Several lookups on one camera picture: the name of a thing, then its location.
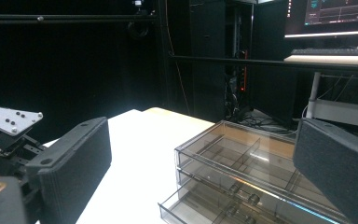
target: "silver metal plate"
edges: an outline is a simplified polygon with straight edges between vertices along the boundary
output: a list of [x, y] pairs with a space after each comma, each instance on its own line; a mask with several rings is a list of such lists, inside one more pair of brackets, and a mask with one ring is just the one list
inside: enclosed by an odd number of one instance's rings
[[42, 113], [0, 107], [0, 131], [15, 136], [43, 118]]

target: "metal rod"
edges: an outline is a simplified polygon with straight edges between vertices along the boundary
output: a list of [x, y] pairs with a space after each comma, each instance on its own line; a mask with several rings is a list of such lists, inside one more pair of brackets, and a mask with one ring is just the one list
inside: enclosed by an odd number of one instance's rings
[[155, 15], [0, 15], [0, 24], [154, 21]]
[[332, 64], [332, 63], [287, 63], [282, 61], [263, 61], [263, 60], [241, 60], [241, 59], [225, 59], [225, 58], [207, 58], [192, 56], [176, 56], [170, 55], [171, 60], [187, 63], [217, 63], [217, 64], [241, 64], [253, 66], [270, 66], [270, 67], [286, 67], [300, 70], [317, 70], [324, 71], [346, 71], [358, 72], [358, 65], [350, 64]]

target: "white table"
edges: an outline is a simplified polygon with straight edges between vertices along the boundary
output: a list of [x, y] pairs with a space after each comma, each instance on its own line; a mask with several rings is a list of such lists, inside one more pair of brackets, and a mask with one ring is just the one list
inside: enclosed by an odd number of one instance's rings
[[158, 203], [177, 190], [174, 149], [213, 123], [160, 108], [108, 123], [111, 167], [77, 223], [165, 223]]

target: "monitor screen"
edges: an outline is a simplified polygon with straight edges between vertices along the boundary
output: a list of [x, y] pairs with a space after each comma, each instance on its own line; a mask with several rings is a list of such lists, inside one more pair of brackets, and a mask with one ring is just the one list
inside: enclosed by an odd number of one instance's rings
[[286, 38], [358, 36], [358, 0], [288, 0]]

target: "keyboard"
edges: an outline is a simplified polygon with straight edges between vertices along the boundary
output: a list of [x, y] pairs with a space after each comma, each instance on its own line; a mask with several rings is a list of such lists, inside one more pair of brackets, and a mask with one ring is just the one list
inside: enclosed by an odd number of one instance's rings
[[358, 56], [358, 49], [293, 49], [292, 55]]

